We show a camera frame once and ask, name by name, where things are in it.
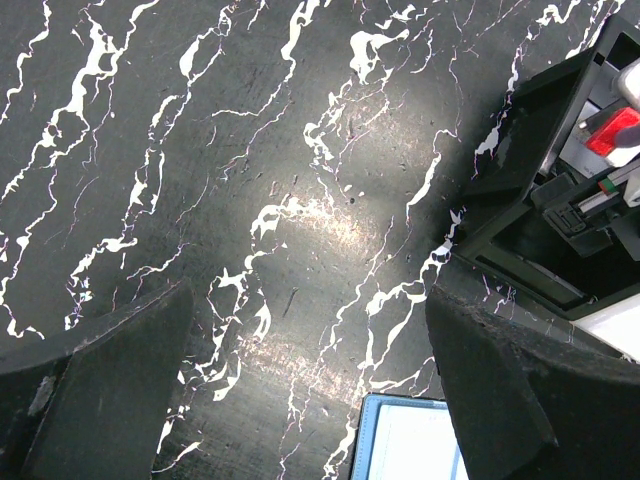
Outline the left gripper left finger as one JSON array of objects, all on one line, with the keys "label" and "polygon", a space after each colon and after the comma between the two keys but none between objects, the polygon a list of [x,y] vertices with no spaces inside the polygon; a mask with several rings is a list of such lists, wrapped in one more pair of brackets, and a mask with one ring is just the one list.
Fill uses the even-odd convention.
[{"label": "left gripper left finger", "polygon": [[3,351],[2,478],[150,478],[193,309],[182,279]]}]

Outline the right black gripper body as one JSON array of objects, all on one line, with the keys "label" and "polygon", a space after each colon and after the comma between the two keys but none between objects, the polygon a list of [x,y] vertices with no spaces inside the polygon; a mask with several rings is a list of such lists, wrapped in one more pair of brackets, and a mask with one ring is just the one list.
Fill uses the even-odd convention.
[{"label": "right black gripper body", "polygon": [[639,256],[639,142],[616,143],[639,126],[639,62],[616,67],[606,61],[550,175],[530,199],[550,227],[582,257],[619,242]]}]

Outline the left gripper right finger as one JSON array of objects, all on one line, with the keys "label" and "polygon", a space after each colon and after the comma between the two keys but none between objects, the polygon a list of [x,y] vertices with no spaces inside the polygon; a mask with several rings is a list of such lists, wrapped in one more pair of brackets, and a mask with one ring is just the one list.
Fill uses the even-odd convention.
[{"label": "left gripper right finger", "polygon": [[438,286],[429,342],[471,479],[636,479],[639,367]]}]

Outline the three-compartment black white tray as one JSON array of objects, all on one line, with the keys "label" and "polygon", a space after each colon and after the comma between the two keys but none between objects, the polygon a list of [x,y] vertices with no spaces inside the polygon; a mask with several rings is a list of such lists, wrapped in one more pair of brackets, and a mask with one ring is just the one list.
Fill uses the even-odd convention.
[{"label": "three-compartment black white tray", "polygon": [[518,87],[463,201],[462,258],[637,360],[638,27]]}]

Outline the blue leather card holder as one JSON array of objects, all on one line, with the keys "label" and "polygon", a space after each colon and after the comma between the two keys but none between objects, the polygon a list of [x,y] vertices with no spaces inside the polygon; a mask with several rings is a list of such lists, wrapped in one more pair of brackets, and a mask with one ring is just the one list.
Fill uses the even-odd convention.
[{"label": "blue leather card holder", "polygon": [[468,477],[447,403],[368,394],[361,408],[352,479]]}]

